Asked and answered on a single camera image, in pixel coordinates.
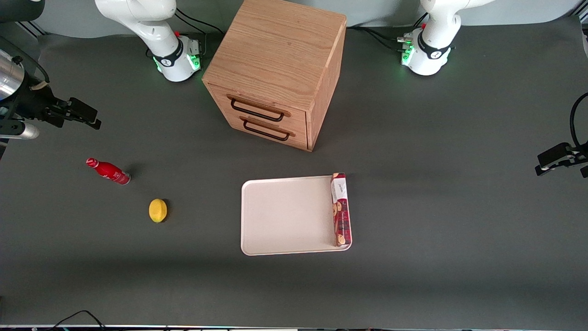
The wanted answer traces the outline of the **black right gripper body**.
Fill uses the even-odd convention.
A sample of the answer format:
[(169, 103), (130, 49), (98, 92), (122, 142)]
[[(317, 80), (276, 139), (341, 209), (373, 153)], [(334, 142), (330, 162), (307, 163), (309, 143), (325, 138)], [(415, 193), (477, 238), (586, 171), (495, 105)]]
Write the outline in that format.
[(44, 121), (44, 113), (53, 112), (61, 113), (68, 120), (66, 104), (67, 102), (53, 95), (47, 82), (24, 82), (17, 89), (13, 117), (19, 120)]

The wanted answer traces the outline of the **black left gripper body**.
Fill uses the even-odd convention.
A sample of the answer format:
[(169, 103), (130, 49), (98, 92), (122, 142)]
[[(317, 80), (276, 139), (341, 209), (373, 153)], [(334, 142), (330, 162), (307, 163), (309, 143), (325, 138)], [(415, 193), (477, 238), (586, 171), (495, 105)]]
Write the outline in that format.
[(573, 157), (570, 159), (571, 165), (586, 164), (588, 162), (588, 143), (571, 145), (570, 151), (573, 153)]

